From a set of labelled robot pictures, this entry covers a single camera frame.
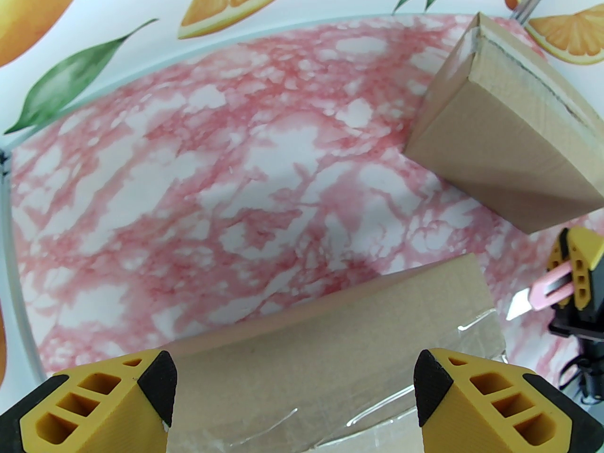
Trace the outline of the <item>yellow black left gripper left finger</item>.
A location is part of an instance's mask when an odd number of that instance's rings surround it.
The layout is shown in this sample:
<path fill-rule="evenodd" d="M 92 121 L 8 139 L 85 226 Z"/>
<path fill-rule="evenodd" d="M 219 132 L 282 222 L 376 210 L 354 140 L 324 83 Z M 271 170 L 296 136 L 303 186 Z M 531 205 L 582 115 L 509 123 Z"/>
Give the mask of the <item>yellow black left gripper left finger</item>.
<path fill-rule="evenodd" d="M 65 369 L 19 402 L 19 451 L 164 453 L 176 385 L 166 350 Z"/>

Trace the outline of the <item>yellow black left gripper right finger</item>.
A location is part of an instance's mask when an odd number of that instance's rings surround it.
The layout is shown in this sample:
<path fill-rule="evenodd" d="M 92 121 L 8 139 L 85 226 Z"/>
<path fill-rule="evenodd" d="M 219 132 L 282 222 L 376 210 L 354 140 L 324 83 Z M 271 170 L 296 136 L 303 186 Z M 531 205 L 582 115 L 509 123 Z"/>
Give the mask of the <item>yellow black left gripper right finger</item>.
<path fill-rule="evenodd" d="M 530 369 L 447 349 L 414 367 L 426 453 L 591 453 L 593 418 Z"/>

